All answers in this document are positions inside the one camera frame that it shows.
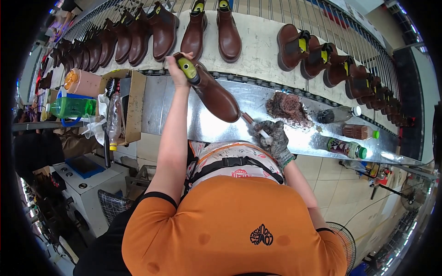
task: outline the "printed logo on shirt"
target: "printed logo on shirt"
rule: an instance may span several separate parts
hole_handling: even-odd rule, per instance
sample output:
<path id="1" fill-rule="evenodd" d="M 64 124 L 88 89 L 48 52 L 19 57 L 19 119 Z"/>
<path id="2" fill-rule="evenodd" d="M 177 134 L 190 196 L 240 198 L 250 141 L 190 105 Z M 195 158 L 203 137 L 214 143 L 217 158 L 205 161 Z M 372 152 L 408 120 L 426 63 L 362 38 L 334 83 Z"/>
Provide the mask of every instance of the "printed logo on shirt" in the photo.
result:
<path id="1" fill-rule="evenodd" d="M 261 224 L 260 227 L 256 228 L 251 234 L 250 234 L 250 241 L 254 245 L 258 245 L 261 242 L 263 244 L 269 246 L 273 243 L 273 235 L 270 233 L 270 231 L 265 227 L 264 224 Z"/>
<path id="2" fill-rule="evenodd" d="M 247 174 L 246 170 L 243 169 L 237 169 L 236 171 L 232 172 L 232 177 L 240 178 L 240 177 L 250 177 L 251 175 Z"/>

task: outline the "pink container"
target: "pink container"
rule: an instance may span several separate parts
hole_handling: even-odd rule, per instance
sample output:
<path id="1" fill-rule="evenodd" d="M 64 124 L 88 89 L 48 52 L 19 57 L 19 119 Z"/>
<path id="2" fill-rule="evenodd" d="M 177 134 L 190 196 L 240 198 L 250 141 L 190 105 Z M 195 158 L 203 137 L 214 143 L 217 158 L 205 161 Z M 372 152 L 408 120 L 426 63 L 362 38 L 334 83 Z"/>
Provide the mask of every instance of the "pink container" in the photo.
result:
<path id="1" fill-rule="evenodd" d="M 64 87 L 68 93 L 96 98 L 100 81 L 101 76 L 74 68 L 67 74 Z"/>

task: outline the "buckle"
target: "buckle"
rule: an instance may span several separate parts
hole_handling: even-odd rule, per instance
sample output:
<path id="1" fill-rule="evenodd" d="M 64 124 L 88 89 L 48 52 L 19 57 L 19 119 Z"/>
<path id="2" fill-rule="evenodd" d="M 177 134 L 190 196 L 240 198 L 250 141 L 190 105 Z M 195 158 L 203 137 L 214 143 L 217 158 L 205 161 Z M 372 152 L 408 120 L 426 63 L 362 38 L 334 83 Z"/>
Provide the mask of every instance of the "buckle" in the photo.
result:
<path id="1" fill-rule="evenodd" d="M 243 166 L 245 165 L 244 157 L 226 157 L 222 159 L 223 167 Z"/>

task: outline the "stainless steel table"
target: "stainless steel table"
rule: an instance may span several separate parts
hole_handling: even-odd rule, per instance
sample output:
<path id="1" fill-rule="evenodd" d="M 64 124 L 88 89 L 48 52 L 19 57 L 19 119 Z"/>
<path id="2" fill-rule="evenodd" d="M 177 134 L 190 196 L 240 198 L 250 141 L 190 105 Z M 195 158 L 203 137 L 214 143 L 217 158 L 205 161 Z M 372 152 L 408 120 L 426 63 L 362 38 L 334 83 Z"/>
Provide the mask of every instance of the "stainless steel table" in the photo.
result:
<path id="1" fill-rule="evenodd" d="M 256 121 L 276 121 L 267 114 L 265 107 L 266 101 L 272 97 L 276 91 L 275 89 L 228 80 L 218 79 L 217 81 L 233 94 L 240 109 L 247 112 Z M 141 124 L 142 132 L 157 135 L 162 133 L 174 92 L 175 88 L 170 76 L 147 77 Z M 396 164 L 414 164 L 418 162 L 394 154 L 399 140 L 385 130 L 359 117 L 353 117 L 347 123 L 369 125 L 373 130 L 380 132 L 380 138 L 363 141 L 343 137 L 339 134 L 343 124 L 326 125 L 317 122 L 317 113 L 332 108 L 331 106 L 306 97 L 300 97 L 300 101 L 304 103 L 315 125 L 309 129 L 285 125 L 285 132 L 289 138 L 288 148 L 292 153 L 348 159 L 344 155 L 327 151 L 328 139 L 336 137 L 345 141 L 354 141 L 366 147 L 367 158 L 365 161 Z M 190 140 L 209 143 L 244 140 L 257 145 L 257 141 L 250 135 L 249 125 L 244 119 L 240 118 L 237 122 L 230 124 L 216 118 L 206 109 L 193 89 L 191 89 L 189 96 L 187 111 L 187 137 Z"/>

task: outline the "gray work glove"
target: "gray work glove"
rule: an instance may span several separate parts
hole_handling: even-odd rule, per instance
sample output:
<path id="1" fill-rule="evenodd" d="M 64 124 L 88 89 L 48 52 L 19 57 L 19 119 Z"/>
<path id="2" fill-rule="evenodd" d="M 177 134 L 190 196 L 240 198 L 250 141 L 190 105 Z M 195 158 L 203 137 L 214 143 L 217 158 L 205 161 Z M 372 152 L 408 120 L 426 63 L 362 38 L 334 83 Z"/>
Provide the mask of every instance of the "gray work glove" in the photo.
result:
<path id="1" fill-rule="evenodd" d="M 269 136 L 273 137 L 273 142 L 267 145 L 266 139 L 259 134 L 263 129 Z M 260 141 L 260 146 L 276 160 L 281 169 L 291 161 L 296 159 L 296 155 L 292 154 L 287 148 L 289 139 L 284 132 L 284 122 L 262 121 L 255 125 L 255 138 Z"/>

